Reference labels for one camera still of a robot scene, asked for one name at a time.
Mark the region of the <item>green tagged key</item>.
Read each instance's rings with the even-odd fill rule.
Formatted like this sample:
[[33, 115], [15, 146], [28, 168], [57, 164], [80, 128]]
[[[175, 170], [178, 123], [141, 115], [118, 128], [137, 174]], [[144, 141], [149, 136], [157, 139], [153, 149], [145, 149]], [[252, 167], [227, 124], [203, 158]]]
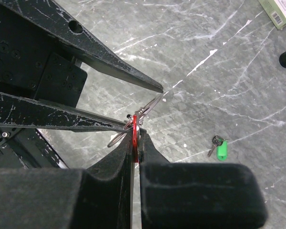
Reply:
[[209, 150], [207, 156], [210, 157], [213, 152], [216, 152], [216, 157], [220, 161], [227, 159], [227, 139], [220, 137], [219, 135], [214, 135], [212, 138], [212, 148]]

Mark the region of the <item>wire keyring with keys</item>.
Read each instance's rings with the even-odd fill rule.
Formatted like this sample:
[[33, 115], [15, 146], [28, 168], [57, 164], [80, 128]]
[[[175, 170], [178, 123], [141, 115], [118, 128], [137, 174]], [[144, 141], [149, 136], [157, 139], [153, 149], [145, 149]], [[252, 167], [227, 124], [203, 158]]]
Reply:
[[125, 121], [126, 124], [123, 127], [124, 132], [118, 133], [108, 144], [107, 147], [110, 148], [119, 142], [123, 137], [126, 136], [126, 131], [129, 131], [133, 128], [134, 125], [134, 116], [136, 116], [136, 131], [140, 132], [140, 126], [143, 124], [144, 118], [148, 115], [149, 112], [162, 100], [163, 94], [157, 95], [152, 99], [148, 104], [143, 107], [140, 107], [133, 115], [127, 115], [128, 121]]

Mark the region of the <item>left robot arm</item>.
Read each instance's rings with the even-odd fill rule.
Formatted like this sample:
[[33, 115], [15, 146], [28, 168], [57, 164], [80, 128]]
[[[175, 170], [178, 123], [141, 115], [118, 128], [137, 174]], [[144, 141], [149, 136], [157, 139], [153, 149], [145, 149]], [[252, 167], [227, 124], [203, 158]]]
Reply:
[[122, 131], [124, 123], [77, 109], [87, 73], [161, 93], [53, 0], [0, 0], [0, 167], [66, 164], [41, 129]]

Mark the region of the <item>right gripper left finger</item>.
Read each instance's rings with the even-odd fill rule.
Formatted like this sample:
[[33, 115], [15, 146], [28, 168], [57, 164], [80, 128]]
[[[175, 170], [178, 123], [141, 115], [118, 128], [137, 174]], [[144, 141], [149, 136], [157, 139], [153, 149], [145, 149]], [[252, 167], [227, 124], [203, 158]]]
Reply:
[[0, 229], [130, 229], [132, 146], [70, 169], [39, 131], [0, 130]]

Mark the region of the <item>white green staples box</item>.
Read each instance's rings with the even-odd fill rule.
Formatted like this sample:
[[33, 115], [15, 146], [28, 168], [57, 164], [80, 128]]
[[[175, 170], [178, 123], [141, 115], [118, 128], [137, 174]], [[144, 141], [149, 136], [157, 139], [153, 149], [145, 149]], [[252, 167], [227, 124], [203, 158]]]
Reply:
[[286, 26], [286, 0], [258, 0], [278, 30]]

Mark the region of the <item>red tagged key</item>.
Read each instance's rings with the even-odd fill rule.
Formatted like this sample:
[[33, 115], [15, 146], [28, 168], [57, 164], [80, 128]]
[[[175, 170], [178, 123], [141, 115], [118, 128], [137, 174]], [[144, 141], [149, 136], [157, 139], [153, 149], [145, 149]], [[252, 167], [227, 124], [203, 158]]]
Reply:
[[133, 115], [133, 156], [134, 162], [139, 162], [138, 147], [140, 142], [139, 114]]

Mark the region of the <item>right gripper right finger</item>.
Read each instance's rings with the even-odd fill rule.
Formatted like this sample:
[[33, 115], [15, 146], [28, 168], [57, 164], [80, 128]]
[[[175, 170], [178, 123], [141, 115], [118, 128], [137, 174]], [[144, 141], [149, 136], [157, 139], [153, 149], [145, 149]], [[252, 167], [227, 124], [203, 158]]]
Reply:
[[232, 163], [172, 163], [143, 131], [139, 146], [144, 229], [258, 229], [268, 212], [253, 172]]

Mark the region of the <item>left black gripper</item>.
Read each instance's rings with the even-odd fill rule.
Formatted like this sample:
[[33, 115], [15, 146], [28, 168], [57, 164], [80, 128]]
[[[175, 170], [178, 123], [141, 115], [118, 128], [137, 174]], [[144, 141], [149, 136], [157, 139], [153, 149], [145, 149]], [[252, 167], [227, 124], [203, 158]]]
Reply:
[[163, 92], [159, 82], [123, 61], [56, 1], [1, 0], [0, 127], [126, 132], [123, 121], [74, 108], [87, 73], [49, 35], [98, 72]]

